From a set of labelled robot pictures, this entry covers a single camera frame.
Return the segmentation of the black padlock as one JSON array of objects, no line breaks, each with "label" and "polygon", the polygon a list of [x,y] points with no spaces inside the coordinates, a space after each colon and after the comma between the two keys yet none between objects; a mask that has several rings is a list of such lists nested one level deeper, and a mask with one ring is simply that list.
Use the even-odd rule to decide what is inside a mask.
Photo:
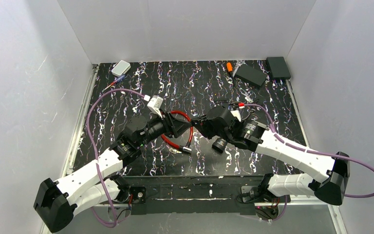
[{"label": "black padlock", "polygon": [[227,141],[221,137],[217,138],[213,144],[212,149],[218,153],[223,153],[227,146]]}]

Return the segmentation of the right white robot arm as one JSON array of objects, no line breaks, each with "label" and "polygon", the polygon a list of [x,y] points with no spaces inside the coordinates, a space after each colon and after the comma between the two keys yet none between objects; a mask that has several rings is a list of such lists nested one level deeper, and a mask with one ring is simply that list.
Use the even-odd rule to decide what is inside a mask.
[{"label": "right white robot arm", "polygon": [[345,153],[322,156],[303,147],[248,117],[240,119],[223,106],[212,108],[206,115],[191,120],[204,137],[218,136],[243,150],[273,157],[299,170],[298,175],[264,175],[261,183],[240,197],[244,203],[260,197],[276,198],[286,195],[315,196],[330,205],[341,205],[350,175],[350,164]]}]

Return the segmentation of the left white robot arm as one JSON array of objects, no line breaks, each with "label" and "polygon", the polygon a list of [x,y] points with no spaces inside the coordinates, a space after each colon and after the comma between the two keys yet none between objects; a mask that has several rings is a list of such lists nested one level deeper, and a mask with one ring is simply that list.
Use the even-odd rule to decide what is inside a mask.
[{"label": "left white robot arm", "polygon": [[115,199],[127,189],[114,180],[105,185],[104,179],[132,163],[141,155],[141,147],[165,134],[179,137],[192,127],[191,121],[179,119],[172,113],[163,117],[153,115],[132,117],[113,144],[97,159],[70,175],[52,180],[45,179],[39,185],[33,208],[49,229],[56,233],[64,229],[79,212]]}]

